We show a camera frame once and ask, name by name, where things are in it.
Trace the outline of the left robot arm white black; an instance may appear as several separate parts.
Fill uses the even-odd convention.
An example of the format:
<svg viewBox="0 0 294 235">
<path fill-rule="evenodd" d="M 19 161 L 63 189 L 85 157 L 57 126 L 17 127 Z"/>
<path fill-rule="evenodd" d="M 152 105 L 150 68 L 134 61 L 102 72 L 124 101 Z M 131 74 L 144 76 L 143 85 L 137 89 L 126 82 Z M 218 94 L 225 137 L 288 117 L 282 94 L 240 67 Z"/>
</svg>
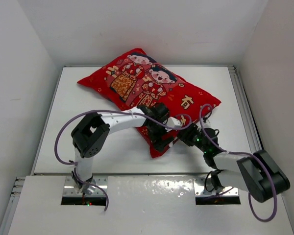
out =
<svg viewBox="0 0 294 235">
<path fill-rule="evenodd" d="M 91 182 L 94 156 L 101 151 L 110 134 L 131 127 L 145 127 L 150 146 L 162 152 L 174 140 L 174 137 L 166 134 L 181 126 L 182 123 L 170 116 L 163 103 L 151 108 L 139 105 L 122 112 L 101 111 L 87 114 L 71 133 L 76 162 L 72 178 L 78 189 L 83 188 L 84 182 Z"/>
</svg>

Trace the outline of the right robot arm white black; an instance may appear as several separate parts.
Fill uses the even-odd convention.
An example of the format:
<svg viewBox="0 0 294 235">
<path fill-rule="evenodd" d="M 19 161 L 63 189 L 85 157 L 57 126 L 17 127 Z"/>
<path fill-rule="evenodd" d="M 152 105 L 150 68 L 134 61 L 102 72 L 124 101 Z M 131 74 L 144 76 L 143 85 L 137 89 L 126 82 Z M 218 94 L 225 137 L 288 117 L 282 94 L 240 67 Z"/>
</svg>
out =
<svg viewBox="0 0 294 235">
<path fill-rule="evenodd" d="M 267 151 L 259 150 L 251 156 L 223 152 L 218 148 L 218 134 L 218 129 L 202 129 L 196 124 L 178 134 L 187 146 L 195 146 L 203 152 L 205 163 L 213 169 L 210 182 L 215 190 L 232 186 L 247 191 L 263 203 L 273 197 L 271 185 L 276 194 L 290 188 L 289 179 Z"/>
</svg>

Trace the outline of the red patterned pillowcase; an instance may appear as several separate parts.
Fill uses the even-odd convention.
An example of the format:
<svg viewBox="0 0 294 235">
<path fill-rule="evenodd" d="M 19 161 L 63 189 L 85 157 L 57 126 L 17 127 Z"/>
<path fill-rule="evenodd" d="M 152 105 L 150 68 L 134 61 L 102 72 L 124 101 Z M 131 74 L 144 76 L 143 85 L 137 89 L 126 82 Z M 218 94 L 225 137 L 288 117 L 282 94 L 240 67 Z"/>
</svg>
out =
<svg viewBox="0 0 294 235">
<path fill-rule="evenodd" d="M 187 82 L 149 57 L 141 48 L 132 49 L 78 81 L 102 97 L 113 102 L 120 110 L 164 103 L 172 117 L 184 125 L 199 121 L 208 114 L 208 107 L 221 101 L 207 91 Z"/>
</svg>

